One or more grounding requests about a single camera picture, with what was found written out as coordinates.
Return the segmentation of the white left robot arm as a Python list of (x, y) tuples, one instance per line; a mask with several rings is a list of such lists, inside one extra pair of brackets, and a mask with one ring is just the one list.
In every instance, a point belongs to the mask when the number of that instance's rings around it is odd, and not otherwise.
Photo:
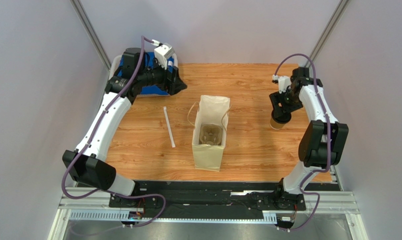
[(101, 107), (93, 123), (77, 147), (66, 150), (62, 156), (67, 169), (65, 176), (96, 190), (123, 196), (133, 194), (137, 183), (117, 173), (106, 158), (124, 115), (143, 89), (150, 86), (158, 87), (169, 96), (187, 88), (179, 76), (175, 51), (167, 43), (156, 47), (152, 55), (131, 47), (113, 60)]

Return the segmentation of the paper coffee cup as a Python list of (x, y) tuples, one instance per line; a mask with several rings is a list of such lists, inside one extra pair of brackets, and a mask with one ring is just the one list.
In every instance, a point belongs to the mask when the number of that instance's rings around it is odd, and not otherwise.
[(272, 129), (274, 130), (280, 130), (282, 129), (288, 122), (287, 121), (280, 121), (276, 120), (275, 118), (271, 117), (269, 125)]

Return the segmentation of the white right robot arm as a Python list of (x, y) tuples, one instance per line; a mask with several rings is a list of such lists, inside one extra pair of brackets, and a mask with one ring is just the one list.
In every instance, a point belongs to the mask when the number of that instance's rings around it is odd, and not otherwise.
[(289, 175), (282, 178), (274, 192), (279, 208), (299, 204), (307, 184), (318, 174), (337, 165), (349, 134), (347, 124), (332, 114), (320, 79), (310, 77), (306, 67), (298, 67), (291, 76), (272, 76), (278, 91), (271, 93), (270, 126), (282, 129), (292, 113), (305, 109), (309, 124), (298, 146), (299, 161)]

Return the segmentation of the black plastic cup lid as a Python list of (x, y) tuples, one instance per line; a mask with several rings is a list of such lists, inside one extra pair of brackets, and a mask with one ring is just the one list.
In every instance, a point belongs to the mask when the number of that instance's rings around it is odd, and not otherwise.
[(287, 124), (291, 119), (291, 113), (275, 113), (274, 111), (271, 113), (271, 120), (278, 124)]

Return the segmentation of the pulp cardboard cup carrier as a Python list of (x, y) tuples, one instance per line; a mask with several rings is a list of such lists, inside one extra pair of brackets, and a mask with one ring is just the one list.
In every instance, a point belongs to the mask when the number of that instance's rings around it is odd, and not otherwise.
[(200, 126), (199, 144), (220, 146), (223, 139), (223, 127), (215, 124), (203, 124)]

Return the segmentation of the kraft paper takeout bag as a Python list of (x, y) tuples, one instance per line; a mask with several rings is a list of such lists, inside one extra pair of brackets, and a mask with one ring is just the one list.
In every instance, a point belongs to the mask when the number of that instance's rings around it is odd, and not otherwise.
[(231, 99), (201, 95), (187, 114), (193, 127), (191, 140), (194, 167), (219, 172), (226, 147)]

